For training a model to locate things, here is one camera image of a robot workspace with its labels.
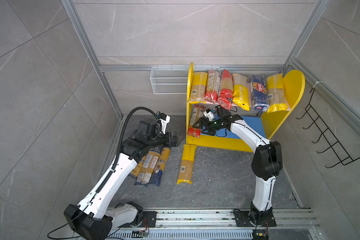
dark marble floor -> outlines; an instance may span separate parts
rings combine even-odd
[[[144,117],[132,116],[125,137]],[[171,116],[168,131],[185,136],[185,116]],[[193,166],[193,184],[176,184],[182,157],[182,145],[171,149],[161,185],[134,185],[127,177],[110,206],[133,201],[142,207],[249,208],[254,197],[255,175],[251,170],[253,153],[198,147]],[[272,197],[273,208],[298,208],[283,171],[277,178]]]

clear plastic packaging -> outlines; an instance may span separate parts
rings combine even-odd
[[[205,85],[208,74],[197,72],[193,74],[191,92],[189,95],[189,103],[203,103],[205,94]]]
[[[151,180],[149,181],[149,184],[155,184],[157,186],[160,185],[161,178],[163,177],[164,168],[167,163],[170,151],[171,151],[170,147],[163,147],[161,154],[157,160]]]
[[[229,71],[223,70],[221,76],[220,95],[217,102],[225,109],[230,110],[233,99],[233,79]]]
[[[233,102],[240,108],[249,111],[250,110],[250,97],[248,93],[247,78],[233,74]]]
[[[264,82],[264,76],[251,76],[253,110],[266,112],[269,108],[267,89]]]
[[[220,89],[221,72],[209,70],[208,71],[208,84],[205,90],[205,101],[216,103],[217,93]]]
[[[145,162],[140,170],[139,176],[135,182],[135,185],[147,186],[151,179],[152,173],[156,166],[157,160],[160,156],[162,147],[155,147],[154,150],[148,152]]]
[[[139,176],[139,173],[140,173],[140,171],[141,171],[141,168],[143,167],[143,164],[144,164],[144,162],[145,162],[145,158],[146,158],[147,156],[145,155],[142,159],[141,159],[141,161],[139,162],[139,164],[130,172],[130,176],[131,177],[134,177],[134,178],[136,178],[137,179],[137,177]]]
[[[282,73],[267,77],[267,92],[269,102],[269,109],[267,113],[285,111],[288,109],[287,100],[284,96]]]
[[[205,110],[205,107],[202,105],[195,105],[192,111],[191,119],[189,120],[189,126],[188,126],[188,135],[200,138],[200,133],[202,132],[201,129],[193,128],[193,124],[199,120],[199,118],[203,117],[203,112]]]
[[[181,182],[192,184],[193,161],[195,160],[196,147],[196,145],[184,144],[177,184]]]

wire mesh basket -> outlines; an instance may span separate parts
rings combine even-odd
[[[193,72],[208,70],[220,71],[220,68],[195,65]],[[187,66],[153,67],[149,79],[154,94],[186,94],[188,72]]]

black hook rack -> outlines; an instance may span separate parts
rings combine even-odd
[[[329,144],[329,147],[327,147],[324,151],[321,151],[321,152],[316,151],[317,153],[323,153],[323,152],[327,151],[328,149],[332,149],[332,151],[336,154],[336,157],[338,158],[339,162],[336,163],[336,164],[333,165],[333,166],[330,166],[330,167],[325,166],[325,167],[326,167],[326,168],[331,168],[331,167],[334,167],[334,166],[336,166],[336,165],[338,165],[338,164],[340,164],[340,163],[341,163],[343,166],[345,166],[345,165],[347,165],[347,164],[350,164],[351,162],[354,162],[354,161],[360,159],[360,157],[358,157],[358,158],[356,158],[356,159],[353,159],[353,158],[349,155],[349,153],[348,153],[348,152],[346,151],[346,149],[343,147],[343,145],[341,144],[341,142],[337,139],[337,137],[335,136],[335,134],[333,134],[333,132],[331,131],[331,129],[328,127],[328,125],[324,122],[324,120],[321,118],[321,116],[320,116],[320,115],[316,112],[316,110],[312,107],[312,105],[311,105],[311,100],[312,100],[313,93],[315,92],[315,89],[312,88],[309,93],[311,93],[311,92],[312,92],[312,95],[311,95],[311,98],[309,99],[308,105],[305,107],[305,113],[302,115],[301,118],[296,118],[296,119],[302,119],[306,114],[308,114],[308,116],[312,119],[313,122],[311,123],[311,125],[310,125],[309,127],[307,127],[307,128],[303,127],[303,129],[308,129],[308,128],[310,128],[313,124],[315,124],[316,127],[317,127],[317,128],[319,129],[319,131],[321,132],[318,140],[317,140],[316,142],[314,142],[314,141],[311,141],[311,142],[312,142],[312,143],[317,143],[317,142],[320,140],[321,136],[324,136],[325,140],[326,140],[327,143]],[[318,117],[317,117],[316,119],[313,119],[312,116],[308,113],[308,111],[309,111],[310,109],[312,109],[312,110],[317,114]],[[317,121],[318,119],[320,119],[320,120],[324,123],[324,125],[325,125],[325,127],[326,127],[325,130],[322,131],[322,130],[320,129],[320,127],[317,125],[316,121]],[[330,131],[330,132],[331,132],[332,136],[336,139],[336,142],[335,142],[335,143],[333,143],[333,144],[329,143],[327,137],[324,135],[324,133],[325,133],[326,131]],[[347,157],[344,158],[343,160],[340,159],[340,157],[337,155],[337,152],[333,149],[333,146],[335,146],[336,144],[339,144],[339,145],[343,148],[344,152],[347,154]],[[351,161],[350,161],[350,162],[347,162],[347,163],[344,163],[344,161],[347,160],[347,159],[350,159]]]

blue barilla package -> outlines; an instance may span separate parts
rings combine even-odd
[[[251,94],[253,98],[252,109],[266,112],[269,108],[269,103],[264,76],[251,76]]]

